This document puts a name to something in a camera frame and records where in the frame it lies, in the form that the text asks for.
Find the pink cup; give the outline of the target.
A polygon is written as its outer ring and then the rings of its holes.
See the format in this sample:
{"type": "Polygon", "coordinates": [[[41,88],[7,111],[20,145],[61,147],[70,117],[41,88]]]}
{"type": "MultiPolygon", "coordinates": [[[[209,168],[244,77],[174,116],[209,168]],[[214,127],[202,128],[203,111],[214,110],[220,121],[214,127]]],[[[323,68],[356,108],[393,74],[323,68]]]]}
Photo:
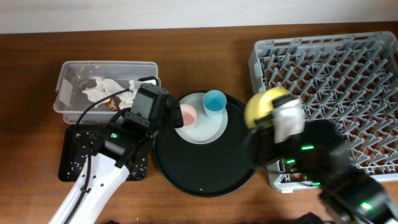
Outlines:
{"type": "Polygon", "coordinates": [[[194,129],[197,121],[197,111],[191,105],[180,105],[183,117],[183,126],[180,128],[184,132],[194,129]]]}

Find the grey plate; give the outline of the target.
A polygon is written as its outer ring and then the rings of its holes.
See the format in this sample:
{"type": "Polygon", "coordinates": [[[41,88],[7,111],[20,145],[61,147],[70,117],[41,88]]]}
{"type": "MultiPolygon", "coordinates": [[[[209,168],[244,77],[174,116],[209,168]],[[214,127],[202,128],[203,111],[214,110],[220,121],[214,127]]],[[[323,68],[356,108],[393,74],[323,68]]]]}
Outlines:
{"type": "Polygon", "coordinates": [[[208,144],[217,140],[226,130],[228,124],[228,113],[226,108],[218,118],[209,118],[205,114],[203,97],[205,93],[192,93],[180,100],[180,104],[193,106],[197,111],[197,121],[195,127],[188,132],[176,129],[177,134],[187,142],[193,144],[208,144]]]}

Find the blue cup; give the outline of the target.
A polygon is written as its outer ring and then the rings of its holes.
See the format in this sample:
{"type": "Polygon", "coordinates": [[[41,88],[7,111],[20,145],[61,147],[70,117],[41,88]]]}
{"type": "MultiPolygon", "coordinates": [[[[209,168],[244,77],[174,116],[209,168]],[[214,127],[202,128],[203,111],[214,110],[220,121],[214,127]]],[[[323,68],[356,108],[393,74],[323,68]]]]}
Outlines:
{"type": "Polygon", "coordinates": [[[216,119],[222,116],[226,104],[226,96],[219,90],[210,90],[206,92],[203,97],[205,114],[211,119],[216,119]]]}

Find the yellow bowl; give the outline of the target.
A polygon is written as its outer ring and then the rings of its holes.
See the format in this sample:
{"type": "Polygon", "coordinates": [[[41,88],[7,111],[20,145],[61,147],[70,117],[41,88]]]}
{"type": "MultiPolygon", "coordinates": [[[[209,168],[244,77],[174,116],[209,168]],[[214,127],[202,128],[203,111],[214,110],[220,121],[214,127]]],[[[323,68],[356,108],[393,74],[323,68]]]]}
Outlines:
{"type": "Polygon", "coordinates": [[[264,118],[273,110],[272,101],[280,96],[288,95],[289,92],[282,87],[271,88],[267,91],[256,93],[246,104],[244,110],[244,121],[249,129],[255,127],[255,120],[264,118]]]}

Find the white tissue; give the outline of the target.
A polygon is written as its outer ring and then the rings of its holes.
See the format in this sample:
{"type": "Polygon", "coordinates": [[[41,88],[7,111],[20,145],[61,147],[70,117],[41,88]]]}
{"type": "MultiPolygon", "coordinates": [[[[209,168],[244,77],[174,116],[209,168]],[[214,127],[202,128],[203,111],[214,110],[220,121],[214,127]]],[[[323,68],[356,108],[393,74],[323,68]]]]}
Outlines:
{"type": "MultiPolygon", "coordinates": [[[[86,88],[82,91],[85,94],[89,101],[96,102],[102,98],[105,98],[109,95],[112,95],[116,92],[124,90],[124,88],[117,83],[116,81],[108,78],[101,78],[101,77],[94,77],[96,81],[96,86],[93,88],[86,88]]],[[[136,95],[136,89],[134,87],[134,81],[130,80],[129,83],[131,84],[130,90],[119,95],[116,95],[119,98],[119,104],[117,107],[119,109],[130,108],[133,104],[133,100],[136,95]]]]}

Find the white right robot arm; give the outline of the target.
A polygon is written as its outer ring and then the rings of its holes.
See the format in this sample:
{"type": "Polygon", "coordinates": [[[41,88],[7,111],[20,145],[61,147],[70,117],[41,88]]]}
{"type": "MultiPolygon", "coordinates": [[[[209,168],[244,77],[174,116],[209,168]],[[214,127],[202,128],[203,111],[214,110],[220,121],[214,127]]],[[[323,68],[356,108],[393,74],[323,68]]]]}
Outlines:
{"type": "Polygon", "coordinates": [[[397,204],[372,177],[352,165],[349,145],[328,120],[307,122],[301,133],[276,143],[270,121],[250,130],[265,162],[283,159],[286,174],[301,174],[337,223],[397,223],[397,204]]]}

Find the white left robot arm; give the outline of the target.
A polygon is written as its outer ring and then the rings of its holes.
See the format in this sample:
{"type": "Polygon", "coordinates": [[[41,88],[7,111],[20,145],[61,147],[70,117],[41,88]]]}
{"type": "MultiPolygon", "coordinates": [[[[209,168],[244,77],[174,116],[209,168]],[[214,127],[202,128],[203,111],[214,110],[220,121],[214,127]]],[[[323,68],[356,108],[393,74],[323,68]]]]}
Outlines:
{"type": "Polygon", "coordinates": [[[161,86],[142,83],[132,106],[90,136],[80,175],[51,223],[94,223],[119,186],[144,173],[159,133],[182,126],[179,101],[161,86]]]}

